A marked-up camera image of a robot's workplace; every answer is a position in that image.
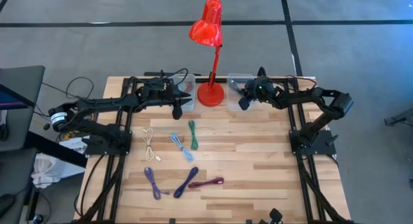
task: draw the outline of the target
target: dark red cable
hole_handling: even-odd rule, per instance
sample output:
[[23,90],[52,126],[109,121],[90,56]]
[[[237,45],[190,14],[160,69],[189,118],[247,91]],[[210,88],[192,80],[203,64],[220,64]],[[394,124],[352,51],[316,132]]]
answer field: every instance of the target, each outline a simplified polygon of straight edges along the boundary
[[188,188],[198,188],[203,185],[220,185],[224,183],[224,178],[215,178],[207,182],[192,182],[188,185]]

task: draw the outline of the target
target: plastic bin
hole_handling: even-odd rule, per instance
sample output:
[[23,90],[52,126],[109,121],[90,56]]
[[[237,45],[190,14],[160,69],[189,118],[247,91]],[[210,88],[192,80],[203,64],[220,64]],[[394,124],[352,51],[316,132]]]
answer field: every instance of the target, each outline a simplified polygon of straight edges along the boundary
[[[185,74],[176,74],[174,76],[171,76],[170,78],[174,80],[174,84],[177,84],[182,81],[184,76]],[[182,83],[178,84],[178,89],[180,89],[180,91],[182,92],[186,92],[187,94],[191,94],[190,97],[186,97],[186,98],[192,99],[188,103],[181,106],[182,111],[183,112],[193,111],[194,104],[195,104],[195,90],[196,90],[195,76],[193,74],[188,74],[185,80]]]
[[[238,88],[244,88],[245,83],[255,77],[251,74],[239,74],[239,73],[229,73],[228,79],[234,80]],[[238,105],[238,101],[242,98],[233,88],[231,88],[227,83],[227,104],[228,109],[231,111],[241,110],[241,107]],[[256,101],[251,101],[249,110],[255,105]]]

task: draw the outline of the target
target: monitor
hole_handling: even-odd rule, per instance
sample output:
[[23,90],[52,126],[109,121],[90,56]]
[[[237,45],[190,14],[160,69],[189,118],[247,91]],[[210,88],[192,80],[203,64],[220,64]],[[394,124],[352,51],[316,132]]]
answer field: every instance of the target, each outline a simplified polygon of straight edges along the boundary
[[35,103],[4,85],[0,85],[0,110],[34,107]]

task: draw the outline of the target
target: green cable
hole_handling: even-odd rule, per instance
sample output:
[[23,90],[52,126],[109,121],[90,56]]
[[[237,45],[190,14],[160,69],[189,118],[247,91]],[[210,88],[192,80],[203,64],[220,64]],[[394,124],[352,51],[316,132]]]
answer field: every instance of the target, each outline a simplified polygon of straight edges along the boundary
[[196,141],[195,137],[195,122],[193,120],[188,121],[189,129],[191,129],[191,134],[192,134],[192,143],[191,143],[191,149],[192,150],[198,150],[198,141]]

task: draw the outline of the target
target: lamp shade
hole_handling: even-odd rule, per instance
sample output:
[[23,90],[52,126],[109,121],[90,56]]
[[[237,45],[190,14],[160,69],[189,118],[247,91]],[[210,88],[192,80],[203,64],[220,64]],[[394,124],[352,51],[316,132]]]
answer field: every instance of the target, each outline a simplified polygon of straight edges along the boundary
[[189,37],[205,46],[221,46],[221,13],[220,0],[207,0],[202,19],[196,21],[189,31]]

